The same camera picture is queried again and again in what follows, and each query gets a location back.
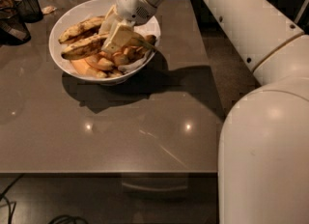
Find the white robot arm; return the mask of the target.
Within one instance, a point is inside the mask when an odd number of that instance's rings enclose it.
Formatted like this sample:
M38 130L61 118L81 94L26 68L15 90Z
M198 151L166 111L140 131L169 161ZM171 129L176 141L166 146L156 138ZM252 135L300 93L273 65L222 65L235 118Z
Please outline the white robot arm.
M117 0L146 23L163 0ZM260 88L238 101L218 149L220 224L309 224L309 37L267 0L203 0Z

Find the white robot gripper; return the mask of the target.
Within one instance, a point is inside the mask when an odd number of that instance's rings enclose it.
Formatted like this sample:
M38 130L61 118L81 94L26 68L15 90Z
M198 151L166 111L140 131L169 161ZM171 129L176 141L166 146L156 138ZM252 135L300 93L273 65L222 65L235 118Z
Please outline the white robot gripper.
M107 33L108 37L101 48L107 53L120 50L133 36L133 22L135 25L146 24L156 13L156 7L147 0L116 0L104 17L98 32Z

